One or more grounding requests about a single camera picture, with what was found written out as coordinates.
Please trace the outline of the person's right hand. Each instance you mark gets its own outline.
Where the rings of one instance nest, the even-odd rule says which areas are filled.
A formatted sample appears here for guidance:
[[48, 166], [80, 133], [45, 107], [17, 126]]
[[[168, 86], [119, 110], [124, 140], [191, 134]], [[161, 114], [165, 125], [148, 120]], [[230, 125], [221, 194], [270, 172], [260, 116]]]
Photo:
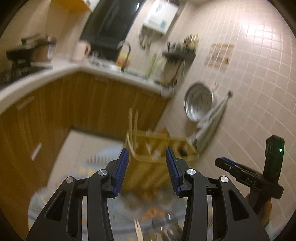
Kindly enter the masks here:
[[271, 198], [268, 199], [266, 195], [251, 192], [250, 190], [250, 193], [245, 197], [245, 199], [259, 218], [261, 224], [266, 227], [269, 224], [271, 210], [273, 207]]

